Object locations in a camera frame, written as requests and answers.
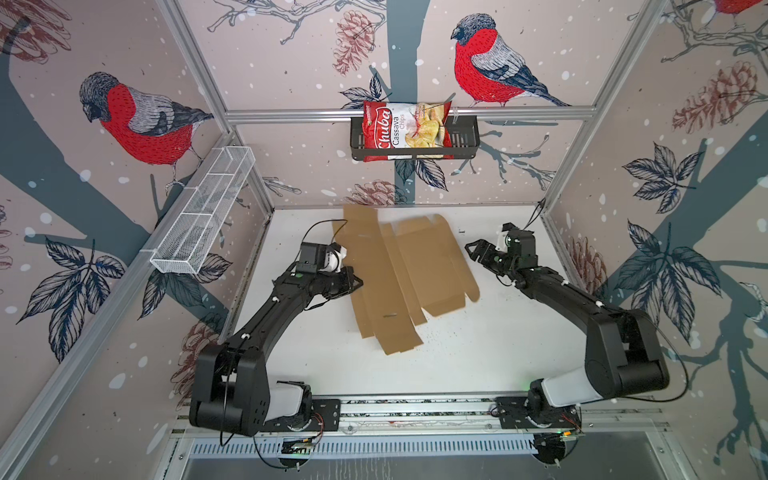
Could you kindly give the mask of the brown cardboard box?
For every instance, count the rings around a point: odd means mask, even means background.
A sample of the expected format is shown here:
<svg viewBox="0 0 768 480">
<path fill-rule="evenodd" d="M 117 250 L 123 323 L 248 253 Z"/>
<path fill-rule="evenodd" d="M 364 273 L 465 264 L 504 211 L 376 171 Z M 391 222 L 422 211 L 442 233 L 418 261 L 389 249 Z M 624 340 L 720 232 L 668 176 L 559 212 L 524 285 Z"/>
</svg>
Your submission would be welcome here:
<svg viewBox="0 0 768 480">
<path fill-rule="evenodd" d="M 480 289 L 448 223 L 439 214 L 381 222 L 378 210 L 350 204 L 336 240 L 363 286 L 351 294 L 362 338 L 387 355 L 423 344 L 416 327 L 462 310 Z"/>
</svg>

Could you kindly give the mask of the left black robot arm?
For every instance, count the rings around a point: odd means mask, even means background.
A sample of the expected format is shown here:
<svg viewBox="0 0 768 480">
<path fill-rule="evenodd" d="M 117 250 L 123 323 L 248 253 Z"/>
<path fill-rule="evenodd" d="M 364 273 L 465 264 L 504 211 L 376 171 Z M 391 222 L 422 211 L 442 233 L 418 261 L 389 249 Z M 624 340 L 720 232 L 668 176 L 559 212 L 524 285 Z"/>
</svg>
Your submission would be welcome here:
<svg viewBox="0 0 768 480">
<path fill-rule="evenodd" d="M 270 381 L 267 361 L 291 322 L 324 302 L 363 285 L 343 264 L 346 249 L 337 243 L 304 242 L 298 259 L 273 282 L 265 303 L 221 344 L 198 355 L 191 389 L 189 422 L 220 434 L 252 437 L 265 427 L 303 430 L 314 419 L 311 387 L 299 381 Z"/>
</svg>

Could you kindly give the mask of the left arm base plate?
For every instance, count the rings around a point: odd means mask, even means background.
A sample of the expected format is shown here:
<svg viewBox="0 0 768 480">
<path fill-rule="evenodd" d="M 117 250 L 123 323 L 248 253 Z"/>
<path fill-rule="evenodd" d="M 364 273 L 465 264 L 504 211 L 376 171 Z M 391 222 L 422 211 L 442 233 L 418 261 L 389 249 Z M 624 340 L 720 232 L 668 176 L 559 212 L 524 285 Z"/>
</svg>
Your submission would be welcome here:
<svg viewBox="0 0 768 480">
<path fill-rule="evenodd" d="M 265 422 L 259 433 L 326 433 L 339 428 L 341 401 L 313 399 L 305 401 L 293 416 L 283 416 Z"/>
</svg>

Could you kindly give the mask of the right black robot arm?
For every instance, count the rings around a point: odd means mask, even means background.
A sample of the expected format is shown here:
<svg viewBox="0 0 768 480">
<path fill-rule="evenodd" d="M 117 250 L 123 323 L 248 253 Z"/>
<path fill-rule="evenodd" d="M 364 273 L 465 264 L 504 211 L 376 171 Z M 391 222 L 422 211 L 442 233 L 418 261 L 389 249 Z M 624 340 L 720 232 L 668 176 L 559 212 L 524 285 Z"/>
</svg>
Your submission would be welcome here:
<svg viewBox="0 0 768 480">
<path fill-rule="evenodd" d="M 583 364 L 530 384 L 526 409 L 540 422 L 578 404 L 627 398 L 667 388 L 670 375 L 656 326 L 641 310 L 607 304 L 538 263 L 533 232 L 502 227 L 504 247 L 479 239 L 464 246 L 469 258 L 531 300 L 562 315 L 585 334 Z"/>
</svg>

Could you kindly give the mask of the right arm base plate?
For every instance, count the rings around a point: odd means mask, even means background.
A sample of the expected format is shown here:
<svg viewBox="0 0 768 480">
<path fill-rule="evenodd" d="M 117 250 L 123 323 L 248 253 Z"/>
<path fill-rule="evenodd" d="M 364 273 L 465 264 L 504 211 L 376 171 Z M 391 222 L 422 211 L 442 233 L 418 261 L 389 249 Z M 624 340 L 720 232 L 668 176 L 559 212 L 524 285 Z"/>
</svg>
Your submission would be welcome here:
<svg viewBox="0 0 768 480">
<path fill-rule="evenodd" d="M 489 413 L 506 430 L 580 430 L 582 419 L 575 406 L 552 407 L 546 401 L 531 401 L 524 396 L 497 397 Z"/>
</svg>

